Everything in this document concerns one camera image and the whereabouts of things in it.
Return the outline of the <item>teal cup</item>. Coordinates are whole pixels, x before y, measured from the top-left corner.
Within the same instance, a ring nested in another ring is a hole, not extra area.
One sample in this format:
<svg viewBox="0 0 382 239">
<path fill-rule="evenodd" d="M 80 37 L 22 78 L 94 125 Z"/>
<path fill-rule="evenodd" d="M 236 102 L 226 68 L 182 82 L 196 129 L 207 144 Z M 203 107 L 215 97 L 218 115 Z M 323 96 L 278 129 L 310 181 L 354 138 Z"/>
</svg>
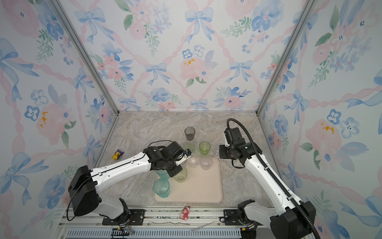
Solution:
<svg viewBox="0 0 382 239">
<path fill-rule="evenodd" d="M 170 195 L 170 183 L 167 179 L 159 178 L 154 182 L 153 190 L 161 198 L 167 198 Z"/>
<path fill-rule="evenodd" d="M 168 174 L 166 170 L 156 170 L 156 173 L 162 179 L 166 179 L 166 180 L 170 179 L 170 175 Z"/>
</svg>

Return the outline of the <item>light green textured cup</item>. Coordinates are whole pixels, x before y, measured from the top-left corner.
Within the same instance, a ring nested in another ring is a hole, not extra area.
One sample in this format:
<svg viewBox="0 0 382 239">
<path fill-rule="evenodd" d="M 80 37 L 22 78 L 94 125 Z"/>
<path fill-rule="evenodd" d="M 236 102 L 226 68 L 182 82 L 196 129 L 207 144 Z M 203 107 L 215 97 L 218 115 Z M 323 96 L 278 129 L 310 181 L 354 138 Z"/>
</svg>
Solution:
<svg viewBox="0 0 382 239">
<path fill-rule="evenodd" d="M 188 149 L 191 153 L 196 152 L 196 147 L 193 143 L 187 142 L 183 144 L 183 149 L 186 150 Z"/>
<path fill-rule="evenodd" d="M 186 168 L 183 168 L 182 171 L 180 171 L 177 175 L 175 175 L 173 178 L 178 183 L 183 183 L 187 179 L 188 171 Z"/>
</svg>

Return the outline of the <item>bright green cup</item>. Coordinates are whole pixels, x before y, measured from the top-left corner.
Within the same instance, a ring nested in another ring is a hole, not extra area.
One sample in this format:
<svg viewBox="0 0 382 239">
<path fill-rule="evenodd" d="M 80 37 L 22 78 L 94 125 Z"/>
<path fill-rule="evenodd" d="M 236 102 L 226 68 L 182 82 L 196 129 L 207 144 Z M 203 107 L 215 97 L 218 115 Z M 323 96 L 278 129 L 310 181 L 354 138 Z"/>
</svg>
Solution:
<svg viewBox="0 0 382 239">
<path fill-rule="evenodd" d="M 211 144 L 207 141 L 203 141 L 199 144 L 199 149 L 202 156 L 207 156 L 211 150 Z"/>
</svg>

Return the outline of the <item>clear textured cup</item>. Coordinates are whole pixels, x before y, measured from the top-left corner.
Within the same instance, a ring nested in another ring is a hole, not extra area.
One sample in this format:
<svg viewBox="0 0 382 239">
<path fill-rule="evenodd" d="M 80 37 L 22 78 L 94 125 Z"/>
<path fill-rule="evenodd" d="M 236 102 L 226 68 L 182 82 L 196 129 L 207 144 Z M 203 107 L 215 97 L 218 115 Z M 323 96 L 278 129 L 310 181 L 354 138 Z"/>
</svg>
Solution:
<svg viewBox="0 0 382 239">
<path fill-rule="evenodd" d="M 213 165 L 213 159 L 208 155 L 203 156 L 201 157 L 200 164 L 203 170 L 209 170 Z"/>
</svg>

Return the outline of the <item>smoky grey cup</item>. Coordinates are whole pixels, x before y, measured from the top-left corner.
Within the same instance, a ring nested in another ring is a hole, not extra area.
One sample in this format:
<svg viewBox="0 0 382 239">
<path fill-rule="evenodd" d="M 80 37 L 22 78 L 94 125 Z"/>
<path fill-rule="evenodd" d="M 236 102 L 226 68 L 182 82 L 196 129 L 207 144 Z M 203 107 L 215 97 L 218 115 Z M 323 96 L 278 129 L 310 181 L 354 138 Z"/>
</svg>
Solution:
<svg viewBox="0 0 382 239">
<path fill-rule="evenodd" d="M 194 127 L 191 127 L 191 126 L 186 127 L 184 132 L 185 132 L 185 136 L 187 140 L 189 141 L 194 140 L 195 134 L 196 134 L 196 129 Z"/>
</svg>

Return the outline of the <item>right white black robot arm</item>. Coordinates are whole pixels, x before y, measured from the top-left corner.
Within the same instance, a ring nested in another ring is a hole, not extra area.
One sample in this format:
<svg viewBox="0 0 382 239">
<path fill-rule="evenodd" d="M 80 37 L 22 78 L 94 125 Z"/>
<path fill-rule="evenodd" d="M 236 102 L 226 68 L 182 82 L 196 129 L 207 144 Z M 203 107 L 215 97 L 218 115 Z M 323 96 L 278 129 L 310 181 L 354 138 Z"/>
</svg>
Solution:
<svg viewBox="0 0 382 239">
<path fill-rule="evenodd" d="M 227 127 L 224 135 L 223 151 L 227 157 L 239 160 L 255 176 L 273 204 L 268 208 L 252 199 L 238 204 L 239 222 L 265 226 L 277 239 L 301 239 L 310 234 L 318 239 L 320 236 L 314 226 L 315 207 L 303 202 L 285 185 L 254 141 L 246 142 L 239 128 Z"/>
</svg>

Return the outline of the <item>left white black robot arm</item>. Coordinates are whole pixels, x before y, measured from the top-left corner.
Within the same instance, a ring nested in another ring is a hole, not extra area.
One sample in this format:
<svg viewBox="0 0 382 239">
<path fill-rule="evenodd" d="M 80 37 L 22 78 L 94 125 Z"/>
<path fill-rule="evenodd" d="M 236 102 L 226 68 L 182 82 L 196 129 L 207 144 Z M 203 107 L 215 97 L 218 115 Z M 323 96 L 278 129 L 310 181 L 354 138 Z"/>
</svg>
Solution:
<svg viewBox="0 0 382 239">
<path fill-rule="evenodd" d="M 149 144 L 142 152 L 123 161 L 108 166 L 90 169 L 82 166 L 77 169 L 69 187 L 68 209 L 74 217 L 96 213 L 104 218 L 105 225 L 126 225 L 132 214 L 123 199 L 104 195 L 103 191 L 129 177 L 149 171 L 165 170 L 170 177 L 182 171 L 181 164 L 192 152 L 183 149 L 176 141 L 168 146 Z"/>
</svg>

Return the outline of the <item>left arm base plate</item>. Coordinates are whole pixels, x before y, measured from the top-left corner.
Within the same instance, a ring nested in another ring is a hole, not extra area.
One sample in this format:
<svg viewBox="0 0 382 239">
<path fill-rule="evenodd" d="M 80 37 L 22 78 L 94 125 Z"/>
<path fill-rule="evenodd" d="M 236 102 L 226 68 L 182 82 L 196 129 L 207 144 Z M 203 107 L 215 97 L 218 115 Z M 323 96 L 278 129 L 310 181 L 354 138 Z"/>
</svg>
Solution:
<svg viewBox="0 0 382 239">
<path fill-rule="evenodd" d="M 145 210 L 132 209 L 123 212 L 115 219 L 105 217 L 102 221 L 103 226 L 142 226 L 145 216 Z"/>
</svg>

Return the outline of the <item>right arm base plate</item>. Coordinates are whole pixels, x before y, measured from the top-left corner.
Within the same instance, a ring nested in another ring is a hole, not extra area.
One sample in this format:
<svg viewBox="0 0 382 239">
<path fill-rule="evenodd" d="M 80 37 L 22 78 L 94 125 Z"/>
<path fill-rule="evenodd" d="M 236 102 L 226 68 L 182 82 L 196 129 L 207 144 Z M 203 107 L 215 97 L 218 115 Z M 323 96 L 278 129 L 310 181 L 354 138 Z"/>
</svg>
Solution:
<svg viewBox="0 0 382 239">
<path fill-rule="evenodd" d="M 226 209 L 223 213 L 224 216 L 221 219 L 226 226 L 245 226 L 249 223 L 242 209 Z"/>
</svg>

